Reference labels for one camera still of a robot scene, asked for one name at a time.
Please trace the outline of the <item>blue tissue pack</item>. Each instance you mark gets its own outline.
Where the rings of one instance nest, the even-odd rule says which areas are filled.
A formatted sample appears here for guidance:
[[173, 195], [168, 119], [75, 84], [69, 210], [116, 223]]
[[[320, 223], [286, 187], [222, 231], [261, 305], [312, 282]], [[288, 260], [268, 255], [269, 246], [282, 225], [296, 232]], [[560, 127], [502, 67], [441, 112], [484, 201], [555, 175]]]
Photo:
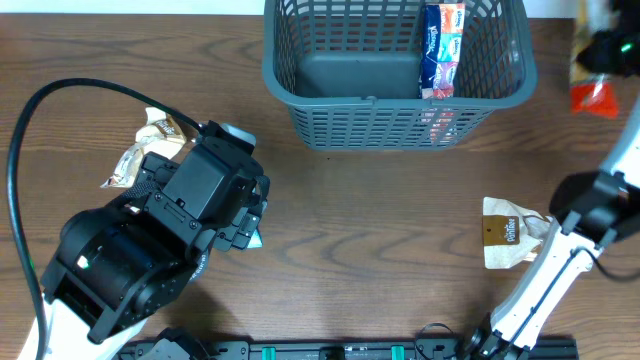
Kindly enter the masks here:
[[421, 57], [422, 99], [444, 99], [454, 94], [454, 79], [464, 33], [463, 3], [427, 4]]

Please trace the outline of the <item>beige dried mushroom bag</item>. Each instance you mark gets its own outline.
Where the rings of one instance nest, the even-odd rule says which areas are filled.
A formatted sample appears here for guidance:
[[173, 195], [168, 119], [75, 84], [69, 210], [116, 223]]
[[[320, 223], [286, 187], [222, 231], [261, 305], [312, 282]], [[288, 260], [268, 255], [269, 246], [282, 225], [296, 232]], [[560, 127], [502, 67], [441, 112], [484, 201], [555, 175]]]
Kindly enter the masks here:
[[508, 200], [483, 199], [482, 238], [487, 269], [510, 269], [540, 253], [553, 218]]

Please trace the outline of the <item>orange noodle packet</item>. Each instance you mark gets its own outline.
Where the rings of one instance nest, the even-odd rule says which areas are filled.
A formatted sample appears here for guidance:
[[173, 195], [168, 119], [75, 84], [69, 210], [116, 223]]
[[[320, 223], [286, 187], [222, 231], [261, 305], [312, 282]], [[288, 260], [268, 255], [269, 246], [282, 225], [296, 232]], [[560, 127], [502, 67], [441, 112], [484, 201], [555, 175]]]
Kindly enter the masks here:
[[613, 85], [606, 74], [594, 73], [578, 62], [578, 55], [592, 43], [599, 30], [611, 28], [612, 12], [607, 1], [578, 0], [570, 64], [571, 111], [615, 118], [619, 107]]

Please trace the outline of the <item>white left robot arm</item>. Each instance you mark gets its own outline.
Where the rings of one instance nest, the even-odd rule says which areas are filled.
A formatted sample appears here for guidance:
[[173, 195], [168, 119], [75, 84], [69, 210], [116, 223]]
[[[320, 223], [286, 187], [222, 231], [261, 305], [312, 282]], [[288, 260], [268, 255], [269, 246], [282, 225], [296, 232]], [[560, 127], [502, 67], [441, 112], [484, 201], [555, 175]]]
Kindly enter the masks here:
[[255, 146], [254, 135], [210, 123], [183, 161], [149, 152], [127, 191], [74, 215], [43, 273], [44, 317], [21, 357], [109, 359], [213, 251], [260, 246], [269, 180]]

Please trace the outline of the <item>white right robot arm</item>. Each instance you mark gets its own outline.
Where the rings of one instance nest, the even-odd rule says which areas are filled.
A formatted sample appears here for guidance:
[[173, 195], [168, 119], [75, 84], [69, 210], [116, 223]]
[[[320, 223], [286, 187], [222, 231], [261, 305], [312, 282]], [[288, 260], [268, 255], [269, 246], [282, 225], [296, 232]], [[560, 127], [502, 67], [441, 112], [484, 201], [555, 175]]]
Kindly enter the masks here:
[[[639, 1], [608, 1], [592, 19], [618, 13], [577, 56], [591, 73], [639, 77]], [[597, 171], [566, 177], [552, 198], [547, 239], [515, 290], [488, 315], [454, 359], [529, 359], [541, 328], [572, 283], [593, 265], [610, 280], [639, 279], [639, 271], [607, 271], [598, 257], [639, 233], [639, 96], [625, 130]]]

